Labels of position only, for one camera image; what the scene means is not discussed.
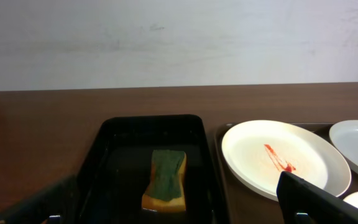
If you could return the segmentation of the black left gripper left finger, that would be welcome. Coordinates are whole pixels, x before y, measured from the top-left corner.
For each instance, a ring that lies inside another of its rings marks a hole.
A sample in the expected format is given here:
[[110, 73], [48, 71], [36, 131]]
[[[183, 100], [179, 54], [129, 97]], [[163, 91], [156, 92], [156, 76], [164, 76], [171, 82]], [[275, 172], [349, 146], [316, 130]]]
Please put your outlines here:
[[78, 205], [71, 175], [0, 212], [0, 223], [74, 223]]

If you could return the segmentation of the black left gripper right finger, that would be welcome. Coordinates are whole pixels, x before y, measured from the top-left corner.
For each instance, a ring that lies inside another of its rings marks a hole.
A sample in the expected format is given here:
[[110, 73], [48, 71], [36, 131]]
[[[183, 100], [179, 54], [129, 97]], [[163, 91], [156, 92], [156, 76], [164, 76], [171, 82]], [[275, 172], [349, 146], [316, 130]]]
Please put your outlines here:
[[280, 174], [276, 193], [285, 224], [358, 223], [358, 208], [291, 172]]

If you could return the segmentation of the cream plate with ketchup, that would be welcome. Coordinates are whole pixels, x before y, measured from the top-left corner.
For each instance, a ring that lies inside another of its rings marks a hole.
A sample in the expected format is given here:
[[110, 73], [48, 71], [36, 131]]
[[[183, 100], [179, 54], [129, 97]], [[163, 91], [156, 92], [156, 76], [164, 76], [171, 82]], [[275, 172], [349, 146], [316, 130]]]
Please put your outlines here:
[[347, 191], [352, 180], [348, 163], [332, 144], [293, 124], [239, 123], [224, 134], [221, 150], [229, 170], [242, 184], [274, 201], [285, 171], [336, 197]]

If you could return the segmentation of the yellow green scrub sponge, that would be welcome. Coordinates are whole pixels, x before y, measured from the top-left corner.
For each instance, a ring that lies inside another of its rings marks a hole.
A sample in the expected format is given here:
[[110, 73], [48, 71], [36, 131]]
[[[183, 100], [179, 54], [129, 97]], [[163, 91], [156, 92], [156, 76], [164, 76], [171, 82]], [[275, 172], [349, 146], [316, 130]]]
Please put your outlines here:
[[183, 151], [154, 150], [150, 182], [142, 195], [142, 209], [160, 213], [185, 212], [186, 165], [187, 155]]

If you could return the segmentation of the black plastic sponge tray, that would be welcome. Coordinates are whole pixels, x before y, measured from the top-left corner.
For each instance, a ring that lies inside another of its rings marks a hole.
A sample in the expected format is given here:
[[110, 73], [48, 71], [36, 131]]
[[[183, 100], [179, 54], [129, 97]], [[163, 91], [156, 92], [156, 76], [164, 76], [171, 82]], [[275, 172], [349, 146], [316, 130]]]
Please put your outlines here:
[[[154, 150], [187, 155], [186, 210], [142, 209]], [[76, 223], [229, 223], [202, 119], [192, 114], [106, 120], [77, 175]]]

